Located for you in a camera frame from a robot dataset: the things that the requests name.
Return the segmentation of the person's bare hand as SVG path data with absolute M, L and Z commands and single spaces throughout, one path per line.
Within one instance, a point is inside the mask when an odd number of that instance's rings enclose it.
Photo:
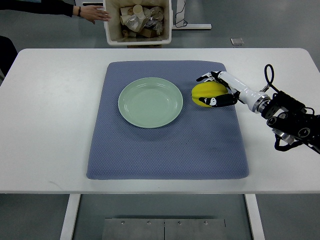
M 88 5 L 80 7 L 78 16 L 86 19 L 93 24 L 95 24 L 96 21 L 108 22 L 112 18 L 105 9 L 98 5 Z

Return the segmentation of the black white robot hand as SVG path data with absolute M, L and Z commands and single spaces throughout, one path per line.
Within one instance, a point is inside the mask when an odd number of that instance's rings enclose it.
M 263 91 L 254 91 L 226 71 L 211 71 L 201 77 L 197 82 L 216 82 L 223 85 L 228 93 L 205 97 L 201 96 L 198 100 L 207 106 L 220 108 L 235 105 L 237 102 L 246 104 L 253 113 L 261 113 L 271 98 Z

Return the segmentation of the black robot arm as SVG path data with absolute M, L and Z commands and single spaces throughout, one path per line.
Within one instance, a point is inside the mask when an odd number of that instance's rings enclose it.
M 262 90 L 272 88 L 272 99 L 261 104 L 261 116 L 275 134 L 274 148 L 286 152 L 292 148 L 306 145 L 316 153 L 320 152 L 320 116 L 311 107 L 294 99 L 273 85 L 274 68 L 264 67 L 267 85 Z

